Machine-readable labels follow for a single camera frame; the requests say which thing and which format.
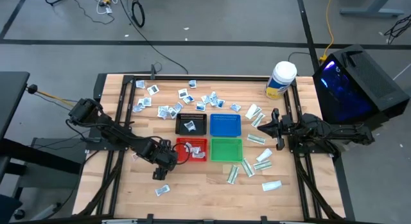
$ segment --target yellow cable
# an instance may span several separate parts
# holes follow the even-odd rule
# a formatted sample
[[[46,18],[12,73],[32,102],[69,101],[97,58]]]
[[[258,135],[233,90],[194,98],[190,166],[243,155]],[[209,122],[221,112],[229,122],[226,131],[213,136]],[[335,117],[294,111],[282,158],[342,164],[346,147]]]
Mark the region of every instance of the yellow cable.
[[[323,56],[320,58],[321,61],[326,61],[327,59],[327,51],[329,49],[329,47],[331,47],[331,45],[334,44],[334,36],[333,36],[333,32],[331,31],[331,27],[329,25],[329,21],[328,21],[328,11],[329,11],[329,6],[331,4],[331,0],[328,1],[328,5],[327,5],[327,12],[326,12],[326,20],[327,20],[327,26],[328,26],[328,33],[331,36],[331,43],[327,46],[327,48],[324,50],[324,54]]]
[[[53,96],[53,95],[48,94],[47,92],[42,92],[42,91],[39,91],[39,90],[38,90],[37,92],[38,92],[39,94],[43,95],[43,96],[47,96],[47,97],[49,97],[49,98],[56,99],[56,100],[58,100],[58,101],[61,101],[62,103],[65,103],[66,105],[69,105],[70,107],[73,107],[73,104],[72,104],[72,103],[69,103],[69,102],[65,101],[64,99],[59,98],[58,96]]]

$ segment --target green tray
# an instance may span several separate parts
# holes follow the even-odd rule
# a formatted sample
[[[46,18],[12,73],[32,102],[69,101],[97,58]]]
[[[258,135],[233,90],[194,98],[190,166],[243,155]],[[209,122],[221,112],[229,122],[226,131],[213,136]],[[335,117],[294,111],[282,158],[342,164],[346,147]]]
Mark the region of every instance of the green tray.
[[[241,162],[243,140],[239,138],[211,138],[211,161]]]

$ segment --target wooden tabletop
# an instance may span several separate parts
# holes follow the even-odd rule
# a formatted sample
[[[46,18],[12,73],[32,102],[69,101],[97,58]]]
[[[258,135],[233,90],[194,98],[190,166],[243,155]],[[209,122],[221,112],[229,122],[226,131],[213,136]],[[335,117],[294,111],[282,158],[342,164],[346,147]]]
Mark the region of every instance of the wooden tabletop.
[[[121,74],[107,75],[101,97],[105,113],[112,117],[116,113],[122,79],[123,75]],[[131,121],[135,123],[131,127],[136,135],[159,135],[163,139],[169,139],[175,143],[178,137],[175,134],[175,120],[170,118],[163,120],[157,117],[157,107],[174,106],[179,101],[184,105],[183,113],[202,113],[195,110],[196,101],[201,101],[201,96],[215,91],[220,99],[225,100],[225,105],[221,109],[211,107],[208,104],[205,113],[208,116],[213,113],[235,114],[230,106],[233,103],[241,105],[241,110],[238,113],[241,115],[243,156],[250,164],[254,164],[256,157],[265,148],[270,148],[273,155],[269,159],[273,166],[270,169],[256,171],[256,175],[249,178],[241,164],[235,164],[239,166],[240,171],[235,184],[231,185],[226,180],[233,163],[188,162],[176,166],[173,171],[167,174],[166,180],[158,181],[152,179],[156,165],[142,159],[133,161],[133,152],[128,150],[121,173],[115,217],[146,218],[147,214],[151,213],[154,214],[154,218],[161,219],[260,220],[260,216],[267,216],[268,220],[303,220],[293,155],[287,147],[282,151],[276,151],[277,141],[252,127],[253,120],[248,120],[245,117],[245,113],[253,103],[261,107],[262,113],[266,115],[261,124],[270,122],[270,113],[273,108],[278,108],[280,114],[285,114],[284,99],[268,99],[264,93],[265,84],[266,82],[197,81],[197,88],[190,89],[188,81],[185,80],[147,80],[146,87],[157,85],[160,92],[151,96],[152,107],[132,114]],[[297,84],[302,112],[320,117],[320,107],[312,78],[298,77]],[[186,105],[177,96],[177,91],[185,88],[196,100],[189,105]],[[150,97],[148,91],[137,89],[134,101],[137,102],[138,98],[144,97]],[[294,108],[292,94],[290,94],[290,98]],[[122,119],[126,113],[125,106]],[[248,141],[248,134],[266,138],[266,144],[263,146]],[[209,130],[205,137],[210,140]],[[99,189],[106,157],[107,152],[102,151],[85,165],[73,214],[80,212]],[[344,216],[332,159],[326,154],[312,154],[311,159],[317,188],[335,212]],[[276,180],[282,182],[282,188],[263,191],[262,183]],[[155,189],[165,184],[170,186],[170,192],[156,196]],[[310,193],[307,197],[311,217],[314,217]]]

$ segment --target plastic container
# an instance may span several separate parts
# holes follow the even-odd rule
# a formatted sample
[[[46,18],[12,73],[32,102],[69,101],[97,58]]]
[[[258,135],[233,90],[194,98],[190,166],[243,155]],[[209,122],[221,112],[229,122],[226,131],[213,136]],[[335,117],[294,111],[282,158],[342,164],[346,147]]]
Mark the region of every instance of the plastic container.
[[[215,137],[241,136],[241,116],[238,114],[211,114],[210,134]]]
[[[210,158],[215,162],[241,162],[243,140],[239,138],[211,138]]]
[[[265,88],[266,96],[270,99],[282,98],[288,86],[294,81],[295,76],[297,76],[297,68],[293,63],[288,61],[279,62],[267,82]]]
[[[188,131],[185,123],[194,122],[195,129]],[[175,134],[179,135],[205,135],[207,133],[207,114],[177,114],[175,121]]]
[[[188,161],[191,162],[206,162],[207,161],[207,139],[204,138],[189,138],[189,137],[179,137],[177,138],[177,142],[176,143],[190,143],[193,147],[200,147],[200,151],[205,153],[205,157],[202,159],[198,159],[198,158],[193,158],[193,155],[190,153],[190,158],[188,159]],[[179,153],[179,157],[177,158],[177,160],[179,162],[183,162],[187,159],[187,154],[189,154],[188,152],[186,152],[186,147],[182,144],[179,144],[175,147],[175,150],[177,151],[177,153]]]

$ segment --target gray floor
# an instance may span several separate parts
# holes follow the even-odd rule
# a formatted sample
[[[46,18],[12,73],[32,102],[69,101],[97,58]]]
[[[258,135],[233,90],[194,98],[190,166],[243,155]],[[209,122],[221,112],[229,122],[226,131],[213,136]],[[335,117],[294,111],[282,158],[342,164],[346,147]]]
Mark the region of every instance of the gray floor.
[[[365,6],[372,0],[333,0],[329,13],[337,44],[385,44],[385,32],[395,19],[364,19],[341,16],[339,8]],[[387,7],[411,12],[411,0],[390,0]],[[0,1],[0,23],[4,24],[19,0]],[[96,14],[96,2],[79,0],[95,20],[109,21]],[[149,40],[268,41],[300,42],[306,38],[297,0],[141,0],[146,10],[142,29]],[[330,41],[325,22],[328,0],[304,0],[316,43]],[[119,4],[113,5],[116,20],[109,25],[92,23],[83,16],[73,0],[65,0],[54,9],[44,0],[26,0],[6,34],[6,39],[24,40],[142,40],[128,24]],[[394,44],[411,44],[411,31]],[[159,51],[178,61],[191,74],[267,75],[278,61],[293,51],[287,47],[213,47],[159,46]],[[324,50],[318,49],[321,56]],[[387,74],[395,77],[411,64],[411,50],[368,50]],[[59,46],[0,45],[2,71],[28,71],[29,83],[63,98],[92,96],[98,73],[146,71],[155,61],[164,74],[184,73],[175,64],[159,56],[148,46]],[[308,55],[294,55],[299,74],[313,74]],[[411,88],[411,71],[396,81],[403,89]],[[29,144],[33,137],[64,138],[74,135],[65,124],[67,112],[38,97],[25,94],[7,138]],[[343,153],[345,172],[358,221],[408,223],[411,194],[411,141],[407,138],[411,111],[397,117],[374,132],[376,142]],[[8,175],[0,193],[11,195],[17,179]],[[70,189],[27,189],[23,192],[24,209],[34,214],[54,202],[63,202]],[[74,200],[56,216],[67,216]]]

